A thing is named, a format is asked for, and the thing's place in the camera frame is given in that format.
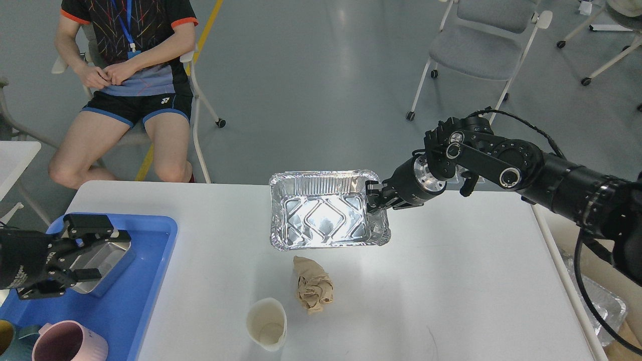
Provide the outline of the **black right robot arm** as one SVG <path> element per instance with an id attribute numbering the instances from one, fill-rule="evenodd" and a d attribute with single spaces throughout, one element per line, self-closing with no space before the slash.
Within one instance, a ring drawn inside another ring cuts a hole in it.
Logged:
<path id="1" fill-rule="evenodd" d="M 495 109 L 475 111 L 467 117 L 450 117 L 425 133 L 424 146 L 415 150 L 383 182 L 368 180 L 367 211 L 419 207 L 442 194 L 447 181 L 463 167 L 459 192 L 468 197 L 480 177 L 504 190 L 517 192 L 526 203 L 539 204 L 579 226 L 574 272 L 590 313 L 614 340 L 640 354 L 617 334 L 594 308 L 581 279 L 582 247 L 607 261 L 628 279 L 641 281 L 641 185 L 611 174 L 593 171 L 567 160 L 545 134 L 551 153 L 520 139 L 493 133 L 485 115 Z"/>

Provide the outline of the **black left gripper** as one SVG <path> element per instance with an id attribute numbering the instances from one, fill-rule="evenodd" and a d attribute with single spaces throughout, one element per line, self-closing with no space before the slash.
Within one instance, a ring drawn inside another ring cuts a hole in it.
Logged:
<path id="1" fill-rule="evenodd" d="M 23 229 L 1 230 L 1 288 L 18 289 L 21 301 L 60 297 L 78 283 L 99 281 L 98 269 L 66 269 L 119 230 L 106 214 L 66 214 L 52 235 Z"/>

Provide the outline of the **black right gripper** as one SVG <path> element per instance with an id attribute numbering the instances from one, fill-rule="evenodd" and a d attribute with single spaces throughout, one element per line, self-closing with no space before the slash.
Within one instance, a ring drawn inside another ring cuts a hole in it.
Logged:
<path id="1" fill-rule="evenodd" d="M 366 181 L 369 200 L 367 213 L 376 214 L 389 208 L 419 207 L 445 191 L 447 181 L 437 179 L 429 170 L 426 156 L 415 155 L 397 167 L 383 183 Z"/>

